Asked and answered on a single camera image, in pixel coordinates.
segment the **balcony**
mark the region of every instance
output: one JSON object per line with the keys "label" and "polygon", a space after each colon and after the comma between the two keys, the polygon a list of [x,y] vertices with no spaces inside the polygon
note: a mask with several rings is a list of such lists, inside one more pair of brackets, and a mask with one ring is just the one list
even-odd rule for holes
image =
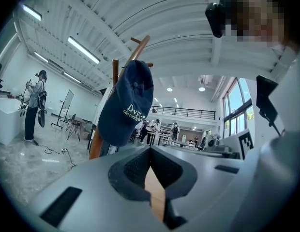
{"label": "balcony", "polygon": [[215,111],[152,106],[150,113],[215,120]]}

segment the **shiny floor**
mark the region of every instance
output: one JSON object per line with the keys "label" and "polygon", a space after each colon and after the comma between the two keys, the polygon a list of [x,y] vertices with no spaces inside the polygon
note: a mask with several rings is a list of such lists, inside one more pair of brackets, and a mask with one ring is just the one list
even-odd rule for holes
{"label": "shiny floor", "polygon": [[[77,134],[67,140],[67,124],[61,122],[63,130],[50,126],[56,121],[54,116],[46,117],[44,128],[37,121],[35,141],[59,153],[61,148],[67,148],[74,164],[87,161],[88,141],[80,139],[79,142]],[[7,146],[0,144],[0,182],[10,199],[26,205],[45,186],[68,172],[72,164],[67,152],[46,154],[46,147],[26,142],[23,136],[23,133],[19,134]]]}

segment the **black power cord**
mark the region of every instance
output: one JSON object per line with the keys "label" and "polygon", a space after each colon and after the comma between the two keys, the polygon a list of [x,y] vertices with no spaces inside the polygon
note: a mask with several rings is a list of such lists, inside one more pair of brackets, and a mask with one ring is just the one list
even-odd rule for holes
{"label": "black power cord", "polygon": [[35,140],[34,140],[34,143],[35,143],[37,146],[39,146],[39,147],[46,147],[47,149],[45,150],[45,153],[48,154],[48,155],[52,154],[52,152],[55,152],[55,153],[57,153],[57,154],[59,154],[59,155],[63,155],[63,154],[65,154],[65,153],[67,152],[67,153],[68,153],[68,156],[69,156],[69,159],[71,160],[71,164],[73,165],[73,166],[71,167],[71,169],[72,169],[73,167],[77,166],[76,164],[74,164],[74,163],[72,162],[72,158],[71,158],[71,155],[69,154],[68,149],[66,149],[66,150],[65,150],[64,152],[62,152],[62,153],[59,153],[59,152],[57,152],[57,151],[55,151],[55,150],[53,150],[53,149],[50,149],[49,147],[47,147],[47,146],[45,146],[45,145],[39,145]]}

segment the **cap brim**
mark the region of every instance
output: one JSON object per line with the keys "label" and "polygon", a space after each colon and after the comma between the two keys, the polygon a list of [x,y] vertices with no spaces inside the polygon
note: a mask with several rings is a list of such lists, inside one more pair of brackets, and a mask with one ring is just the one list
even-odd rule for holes
{"label": "cap brim", "polygon": [[128,143],[137,123],[129,123],[117,96],[116,93],[112,94],[103,107],[98,120],[98,131],[104,141],[120,147]]}

